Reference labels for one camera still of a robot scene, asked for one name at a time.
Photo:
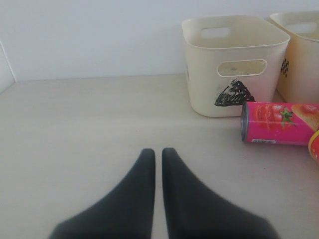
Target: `pink chip can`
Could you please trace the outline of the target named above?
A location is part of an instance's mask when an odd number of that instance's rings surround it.
[[[253,143],[308,145],[319,129],[319,105],[245,102],[242,140]]]

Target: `table surface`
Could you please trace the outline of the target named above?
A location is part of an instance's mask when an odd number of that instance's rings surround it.
[[[240,119],[207,118],[184,75],[33,81],[0,95],[0,238],[45,239],[157,155],[153,238],[167,238],[161,150],[283,239],[319,235],[319,169],[306,147],[243,143]]]

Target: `white wall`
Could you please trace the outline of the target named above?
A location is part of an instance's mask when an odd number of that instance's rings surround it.
[[[318,0],[0,0],[17,81],[184,71],[180,22],[319,9]]]
[[[14,83],[14,78],[0,44],[0,94]]]

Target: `cream plastic basket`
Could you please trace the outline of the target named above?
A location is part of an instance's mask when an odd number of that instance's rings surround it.
[[[272,23],[288,44],[277,89],[287,102],[319,103],[319,11],[276,13]]]
[[[204,116],[239,116],[244,101],[271,101],[288,34],[253,16],[186,20],[187,85]]]

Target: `barcode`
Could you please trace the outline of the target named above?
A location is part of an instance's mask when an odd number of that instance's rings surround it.
[[[253,143],[277,143],[276,140],[269,140],[269,139],[256,139],[254,138]]]

